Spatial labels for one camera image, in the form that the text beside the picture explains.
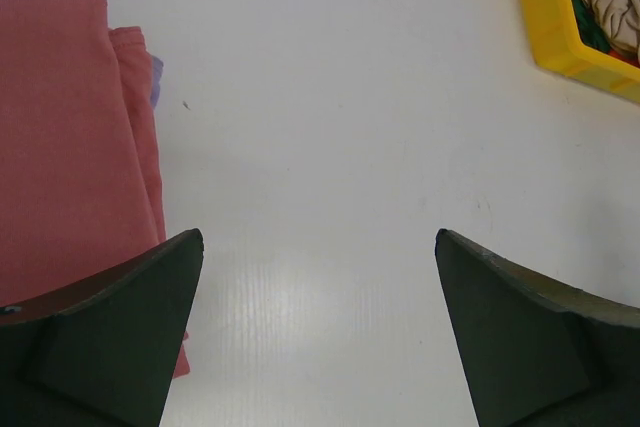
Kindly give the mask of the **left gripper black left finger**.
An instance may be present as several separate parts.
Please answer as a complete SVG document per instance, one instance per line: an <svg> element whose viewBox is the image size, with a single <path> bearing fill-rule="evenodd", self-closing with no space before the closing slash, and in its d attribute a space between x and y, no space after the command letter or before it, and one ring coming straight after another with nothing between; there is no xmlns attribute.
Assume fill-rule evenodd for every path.
<svg viewBox="0 0 640 427"><path fill-rule="evenodd" d="M191 229L2 307L2 425L159 425L203 259Z"/></svg>

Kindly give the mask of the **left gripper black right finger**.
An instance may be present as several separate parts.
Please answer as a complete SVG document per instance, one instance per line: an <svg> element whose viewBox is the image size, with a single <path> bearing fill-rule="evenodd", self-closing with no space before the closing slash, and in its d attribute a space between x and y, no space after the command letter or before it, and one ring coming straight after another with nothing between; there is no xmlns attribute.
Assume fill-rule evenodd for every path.
<svg viewBox="0 0 640 427"><path fill-rule="evenodd" d="M638 425L638 308L448 229L435 258L479 425Z"/></svg>

